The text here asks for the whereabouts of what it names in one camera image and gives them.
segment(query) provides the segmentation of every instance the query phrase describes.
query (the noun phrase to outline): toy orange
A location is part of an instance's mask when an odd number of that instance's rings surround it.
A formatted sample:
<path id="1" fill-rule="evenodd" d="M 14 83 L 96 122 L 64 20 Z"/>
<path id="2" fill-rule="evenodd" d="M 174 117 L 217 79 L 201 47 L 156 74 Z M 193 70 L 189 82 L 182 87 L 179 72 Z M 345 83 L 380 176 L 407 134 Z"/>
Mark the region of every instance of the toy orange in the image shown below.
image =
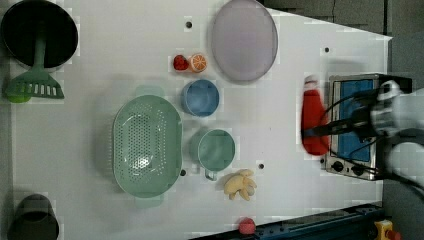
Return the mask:
<path id="1" fill-rule="evenodd" d="M 189 63 L 189 69 L 192 72 L 203 72 L 203 70 L 206 69 L 207 61 L 206 58 L 202 54 L 194 54 L 191 56 L 188 60 Z"/>

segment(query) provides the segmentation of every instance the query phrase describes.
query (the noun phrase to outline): black pot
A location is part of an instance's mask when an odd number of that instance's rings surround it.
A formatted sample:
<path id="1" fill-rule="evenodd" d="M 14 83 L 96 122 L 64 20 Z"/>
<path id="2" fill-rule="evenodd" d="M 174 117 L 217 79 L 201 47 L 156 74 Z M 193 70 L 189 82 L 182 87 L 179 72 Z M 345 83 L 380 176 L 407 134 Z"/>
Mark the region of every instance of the black pot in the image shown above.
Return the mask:
<path id="1" fill-rule="evenodd" d="M 49 199 L 34 194 L 19 204 L 9 228 L 9 240 L 56 240 L 59 224 Z"/>
<path id="2" fill-rule="evenodd" d="M 44 67 L 53 68 L 68 61 L 78 45 L 78 31 L 71 16 L 56 4 L 44 0 L 24 0 L 4 15 L 1 35 L 6 47 L 20 62 L 34 64 L 37 25 L 46 25 Z"/>

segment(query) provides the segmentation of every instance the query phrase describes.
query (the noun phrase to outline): teal cup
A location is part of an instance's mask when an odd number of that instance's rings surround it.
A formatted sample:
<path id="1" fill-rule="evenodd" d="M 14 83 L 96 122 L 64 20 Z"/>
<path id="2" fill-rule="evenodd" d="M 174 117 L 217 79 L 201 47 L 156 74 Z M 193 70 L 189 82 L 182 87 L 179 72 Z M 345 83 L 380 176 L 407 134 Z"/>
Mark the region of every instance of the teal cup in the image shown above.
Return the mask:
<path id="1" fill-rule="evenodd" d="M 190 155 L 205 168 L 205 177 L 216 181 L 217 173 L 227 168 L 234 159 L 236 145 L 224 130 L 202 129 L 190 143 Z"/>

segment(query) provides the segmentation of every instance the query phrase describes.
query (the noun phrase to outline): green colander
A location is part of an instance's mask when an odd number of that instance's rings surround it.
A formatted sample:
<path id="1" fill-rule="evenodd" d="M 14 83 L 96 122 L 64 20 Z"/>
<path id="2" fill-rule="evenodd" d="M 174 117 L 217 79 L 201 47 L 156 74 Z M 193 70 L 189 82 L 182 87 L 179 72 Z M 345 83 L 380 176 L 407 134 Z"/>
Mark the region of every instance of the green colander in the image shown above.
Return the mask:
<path id="1" fill-rule="evenodd" d="M 182 122 L 175 107 L 144 86 L 125 104 L 113 126 L 116 181 L 142 208 L 161 204 L 181 172 Z"/>

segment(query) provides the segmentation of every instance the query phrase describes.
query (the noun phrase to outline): white tabletop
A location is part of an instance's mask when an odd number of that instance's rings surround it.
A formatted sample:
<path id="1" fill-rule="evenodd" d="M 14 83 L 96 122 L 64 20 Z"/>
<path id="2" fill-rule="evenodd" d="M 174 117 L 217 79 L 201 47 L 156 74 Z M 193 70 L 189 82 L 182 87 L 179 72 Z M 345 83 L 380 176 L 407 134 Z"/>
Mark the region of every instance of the white tabletop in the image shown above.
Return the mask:
<path id="1" fill-rule="evenodd" d="M 388 38 L 271 11 L 279 50 L 271 70 L 248 85 L 231 82 L 210 51 L 213 18 L 226 1 L 57 1 L 78 23 L 72 61 L 52 73 L 65 100 L 32 99 L 12 107 L 15 204 L 37 192 L 54 206 L 60 239 L 187 239 L 233 230 L 241 217 L 264 224 L 381 200 L 382 183 L 328 174 L 301 145 L 303 81 L 309 74 L 385 73 Z M 185 22 L 193 22 L 192 30 Z M 204 53 L 207 70 L 175 73 L 176 54 Z M 12 61 L 11 77 L 24 69 Z M 206 78 L 221 104 L 211 117 L 185 114 L 185 84 Z M 184 125 L 183 168 L 160 207 L 137 209 L 111 169 L 113 118 L 135 88 L 164 88 Z M 201 126 L 223 128 L 236 139 L 234 162 L 208 181 L 187 152 Z M 258 169 L 263 163 L 265 168 Z M 223 176 L 255 171 L 250 202 L 223 193 Z"/>

